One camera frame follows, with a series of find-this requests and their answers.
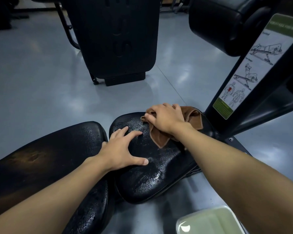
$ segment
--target brown towel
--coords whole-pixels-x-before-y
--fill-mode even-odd
[[[199,110],[197,110],[194,107],[185,106],[181,107],[181,111],[183,114],[183,118],[185,119],[185,122],[189,122],[192,125],[192,127],[196,130],[203,129],[202,116]],[[152,114],[156,118],[156,112],[153,111],[151,108],[149,108],[146,111],[146,113]],[[148,122],[145,116],[141,117],[141,121]],[[160,149],[168,143],[169,139],[177,141],[173,136],[158,130],[152,123],[148,123],[150,127],[150,137]]]

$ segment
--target black leather pad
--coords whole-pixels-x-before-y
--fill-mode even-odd
[[[149,160],[147,166],[131,166],[115,172],[115,182],[121,197],[129,203],[138,204],[148,201],[163,193],[174,183],[184,177],[195,166],[196,162],[189,151],[184,150],[180,142],[169,140],[167,145],[159,149],[149,134],[149,124],[141,122],[144,112],[122,115],[114,120],[109,134],[119,128],[129,127],[142,131],[129,144],[129,152],[133,156]],[[209,121],[202,116],[204,128],[202,133],[215,137],[215,132]]]
[[[1,159],[0,214],[98,154],[103,141],[107,136],[102,126],[84,122],[39,138]],[[104,177],[89,192],[70,220],[82,230],[78,233],[101,232],[112,216],[113,188],[113,182]],[[77,233],[74,230],[66,228],[66,233]]]

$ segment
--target gym machine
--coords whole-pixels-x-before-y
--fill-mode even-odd
[[[293,111],[293,0],[194,0],[189,24],[194,33],[228,55],[241,56],[203,113],[201,132],[245,151],[235,134]],[[124,126],[129,132],[141,130],[143,135],[134,138],[128,149],[133,156],[148,158],[148,166],[105,176],[63,233],[101,233],[113,215],[115,196],[143,203],[197,172],[191,154],[179,142],[170,140],[165,149],[152,142],[142,115],[116,118],[109,135]],[[84,122],[37,139],[0,160],[0,214],[97,154],[103,141],[107,136],[102,126]]]

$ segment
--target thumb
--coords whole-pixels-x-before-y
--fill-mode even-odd
[[[149,160],[147,160],[144,157],[133,157],[132,156],[132,165],[141,165],[141,166],[145,166],[148,165]]]
[[[151,122],[154,125],[156,118],[153,115],[146,113],[144,116],[149,122]]]

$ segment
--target gray floor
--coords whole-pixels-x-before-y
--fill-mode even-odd
[[[153,104],[204,111],[237,61],[195,36],[187,15],[161,14],[156,64],[145,81],[94,86],[57,13],[31,14],[12,25],[0,31],[0,159],[80,122],[94,120],[108,131],[116,117]],[[236,138],[293,180],[293,112]],[[204,175],[197,174],[155,200],[117,207],[104,233],[173,233],[181,216],[222,204]]]

